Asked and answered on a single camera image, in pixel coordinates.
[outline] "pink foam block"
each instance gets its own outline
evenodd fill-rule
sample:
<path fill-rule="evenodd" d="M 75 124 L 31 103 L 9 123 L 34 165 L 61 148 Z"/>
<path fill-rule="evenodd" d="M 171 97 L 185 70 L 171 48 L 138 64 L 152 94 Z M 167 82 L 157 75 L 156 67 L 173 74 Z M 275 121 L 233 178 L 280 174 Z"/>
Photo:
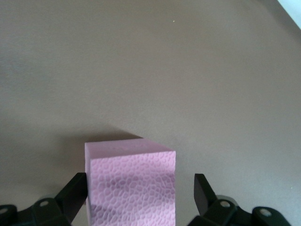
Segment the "pink foam block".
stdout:
<path fill-rule="evenodd" d="M 175 151 L 147 139 L 85 144 L 90 226 L 174 226 Z"/>

